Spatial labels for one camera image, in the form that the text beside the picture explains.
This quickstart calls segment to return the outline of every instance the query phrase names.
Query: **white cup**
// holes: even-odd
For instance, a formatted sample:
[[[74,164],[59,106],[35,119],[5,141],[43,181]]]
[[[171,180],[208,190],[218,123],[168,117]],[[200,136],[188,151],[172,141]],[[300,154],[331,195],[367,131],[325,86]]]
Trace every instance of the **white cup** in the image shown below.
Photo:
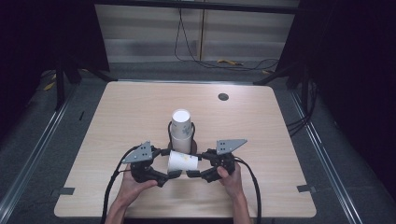
[[[184,153],[171,151],[168,162],[168,172],[182,170],[197,170],[198,169],[198,157],[187,155]]]
[[[190,135],[190,137],[185,138],[185,139],[178,139],[172,135],[173,149],[175,151],[178,151],[181,153],[190,154],[191,153],[191,138],[192,138],[192,135]]]
[[[190,112],[178,109],[172,115],[171,134],[176,139],[186,139],[192,135]]]

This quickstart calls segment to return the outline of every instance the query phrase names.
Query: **wrist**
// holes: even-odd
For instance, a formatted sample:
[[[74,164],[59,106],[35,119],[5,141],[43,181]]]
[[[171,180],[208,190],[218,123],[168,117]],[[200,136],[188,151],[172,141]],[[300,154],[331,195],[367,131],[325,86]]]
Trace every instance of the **wrist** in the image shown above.
[[[114,206],[114,208],[119,210],[119,211],[126,211],[126,209],[128,208],[129,204],[126,204],[122,200],[120,200],[119,198],[116,198],[116,200],[114,200],[114,203],[112,204],[112,206]]]
[[[247,200],[244,191],[239,191],[235,193],[235,195],[233,195],[231,199],[233,200],[233,203],[241,203]]]

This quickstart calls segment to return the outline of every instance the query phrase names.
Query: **floor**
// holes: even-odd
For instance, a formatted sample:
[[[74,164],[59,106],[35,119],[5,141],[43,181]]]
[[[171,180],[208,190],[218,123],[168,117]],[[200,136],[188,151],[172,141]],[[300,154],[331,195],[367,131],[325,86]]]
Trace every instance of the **floor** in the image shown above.
[[[245,66],[254,67],[257,64],[247,62]],[[271,62],[264,62],[260,67],[270,65]],[[204,68],[194,62],[112,63],[110,69],[111,73],[106,73],[109,76],[143,81],[251,84],[268,76],[260,69],[235,72]],[[83,79],[78,85],[66,81],[68,100],[62,114],[54,112],[56,87],[43,91],[50,76],[43,77],[21,119],[1,141],[0,223],[99,222],[99,217],[58,218],[53,214],[58,191],[64,186],[106,87],[103,80],[92,74],[85,71],[81,71],[81,74]],[[286,77],[280,77],[268,86],[274,89],[285,123],[290,124],[301,118],[299,107],[295,104],[298,102],[299,90],[287,90],[286,81]],[[58,118],[56,129],[46,130],[54,115]],[[311,120],[312,123],[303,127],[291,140],[318,212],[312,218],[264,217],[262,223],[396,223],[396,203],[337,128],[320,95]],[[309,132],[314,129],[318,134],[317,142],[320,141],[316,146],[312,140],[316,137]],[[41,138],[43,132],[49,133],[48,141]],[[36,153],[37,147],[40,147],[39,153]],[[24,173],[23,167],[27,161],[29,172]],[[198,223],[202,220],[133,219],[127,222]],[[231,223],[231,220],[206,222]]]

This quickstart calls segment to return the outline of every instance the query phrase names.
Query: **electrical wire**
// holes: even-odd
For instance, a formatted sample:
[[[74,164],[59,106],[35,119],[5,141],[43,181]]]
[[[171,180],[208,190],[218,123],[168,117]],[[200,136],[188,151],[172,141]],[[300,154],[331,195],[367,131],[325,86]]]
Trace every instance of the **electrical wire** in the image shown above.
[[[293,123],[287,124],[288,127],[292,127],[289,129],[290,137],[293,137],[297,132],[299,132],[305,125],[311,120],[312,114],[314,113],[316,100],[318,98],[318,88],[311,80],[310,82],[311,90],[310,90],[310,97],[311,97],[311,108],[309,109],[308,113],[301,119],[294,121]]]
[[[121,172],[125,172],[125,171],[119,171],[120,166],[122,164],[122,161],[125,159],[126,156],[128,156],[129,153],[131,153],[133,150],[137,149],[137,147],[133,147],[131,149],[129,149],[127,152],[125,152],[125,154],[122,156],[119,164],[117,165],[116,170],[114,170],[113,175],[110,178],[110,181],[108,182],[107,188],[106,188],[106,192],[105,192],[105,198],[104,198],[104,202],[103,202],[103,211],[102,211],[102,218],[100,223],[101,224],[105,224],[106,222],[106,218],[107,218],[107,206],[108,206],[108,196],[110,194],[111,188],[113,187],[114,181],[116,180],[117,176],[121,173]]]
[[[257,178],[253,174],[253,171],[251,170],[250,166],[245,161],[243,161],[241,158],[234,157],[234,161],[244,164],[247,167],[248,171],[250,172],[250,175],[251,175],[251,178],[252,178],[253,184],[254,184],[254,189],[256,190],[256,198],[257,198],[256,224],[261,224],[261,222],[262,222],[262,196],[260,194],[260,188],[259,188],[259,183],[257,182]]]
[[[225,66],[218,66],[218,65],[211,64],[211,63],[205,63],[202,61],[198,61],[194,58],[194,56],[192,55],[191,49],[190,49],[189,40],[187,38],[186,29],[184,28],[184,22],[183,22],[183,18],[181,15],[181,8],[178,9],[178,15],[179,15],[179,21],[178,21],[178,27],[177,27],[177,37],[176,37],[174,53],[175,53],[175,57],[178,60],[180,60],[181,62],[195,62],[205,68],[221,68],[221,69],[225,69],[225,70],[229,70],[229,71],[237,71],[237,72],[245,72],[245,71],[252,71],[252,70],[264,70],[264,69],[274,67],[279,62],[279,59],[264,59],[264,60],[261,60],[256,66],[249,68],[249,67],[225,67]],[[184,39],[186,40],[186,45],[187,45],[187,49],[189,50],[191,60],[183,60],[177,56],[177,43],[178,43],[179,34],[180,34],[180,26],[183,31]],[[275,61],[275,62],[269,66],[259,68],[262,63],[270,62],[270,61]]]

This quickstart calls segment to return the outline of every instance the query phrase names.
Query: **black pole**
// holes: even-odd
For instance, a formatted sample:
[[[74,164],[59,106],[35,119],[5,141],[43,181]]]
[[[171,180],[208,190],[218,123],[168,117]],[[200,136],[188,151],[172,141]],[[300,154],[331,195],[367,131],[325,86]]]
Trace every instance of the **black pole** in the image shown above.
[[[62,57],[59,57],[56,64],[56,93],[57,102],[55,110],[58,110],[64,103],[64,69]]]

